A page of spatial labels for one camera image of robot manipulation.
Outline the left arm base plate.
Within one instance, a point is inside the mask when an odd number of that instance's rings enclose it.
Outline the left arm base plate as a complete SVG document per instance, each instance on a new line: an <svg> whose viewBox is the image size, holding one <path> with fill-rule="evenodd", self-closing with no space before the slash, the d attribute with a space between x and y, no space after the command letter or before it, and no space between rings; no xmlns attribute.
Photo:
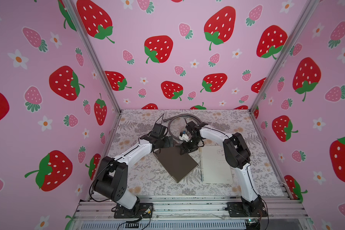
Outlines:
<svg viewBox="0 0 345 230"><path fill-rule="evenodd" d="M117 205L114 213L115 219L135 219L149 218L153 213L153 203L137 203L132 209L128 209L120 204Z"/></svg>

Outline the dark grey spiral notebook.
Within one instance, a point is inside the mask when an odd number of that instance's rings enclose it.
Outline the dark grey spiral notebook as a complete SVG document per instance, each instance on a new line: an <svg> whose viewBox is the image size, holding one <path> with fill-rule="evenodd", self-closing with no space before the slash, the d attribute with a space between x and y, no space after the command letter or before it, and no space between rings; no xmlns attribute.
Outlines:
<svg viewBox="0 0 345 230"><path fill-rule="evenodd" d="M190 155L181 155L180 145L159 149L153 154L176 183L180 183L198 167Z"/></svg>

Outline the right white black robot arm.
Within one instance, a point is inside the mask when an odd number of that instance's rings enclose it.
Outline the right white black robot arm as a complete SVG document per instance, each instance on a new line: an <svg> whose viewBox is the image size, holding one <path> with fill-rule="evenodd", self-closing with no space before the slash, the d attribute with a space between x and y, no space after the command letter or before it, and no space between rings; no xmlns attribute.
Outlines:
<svg viewBox="0 0 345 230"><path fill-rule="evenodd" d="M238 132L224 133L205 122L196 124L191 121L187 123L186 130L190 133L191 139L181 143L180 154L184 155L198 150L198 144L205 139L216 142L223 147L225 160L229 166L234 168L239 179L243 206L251 209L261 208L263 200L255 188L250 169L251 153L242 135Z"/></svg>

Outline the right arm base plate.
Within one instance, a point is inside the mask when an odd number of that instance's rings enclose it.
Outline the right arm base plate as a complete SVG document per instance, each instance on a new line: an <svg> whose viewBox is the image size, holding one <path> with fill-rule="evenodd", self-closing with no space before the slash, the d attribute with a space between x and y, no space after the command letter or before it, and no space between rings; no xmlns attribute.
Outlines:
<svg viewBox="0 0 345 230"><path fill-rule="evenodd" d="M232 218L268 217L267 209L262 201L259 203L228 202L225 210Z"/></svg>

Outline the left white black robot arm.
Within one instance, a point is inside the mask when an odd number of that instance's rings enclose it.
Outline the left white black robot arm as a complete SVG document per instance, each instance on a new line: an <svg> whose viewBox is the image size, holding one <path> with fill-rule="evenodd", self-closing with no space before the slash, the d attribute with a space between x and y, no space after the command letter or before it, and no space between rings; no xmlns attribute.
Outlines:
<svg viewBox="0 0 345 230"><path fill-rule="evenodd" d="M112 158L104 157L91 190L133 210L139 205L139 199L127 189L128 168L155 150L173 147L173 139L167 136L167 132L166 126L155 124L152 131L138 138L130 149Z"/></svg>

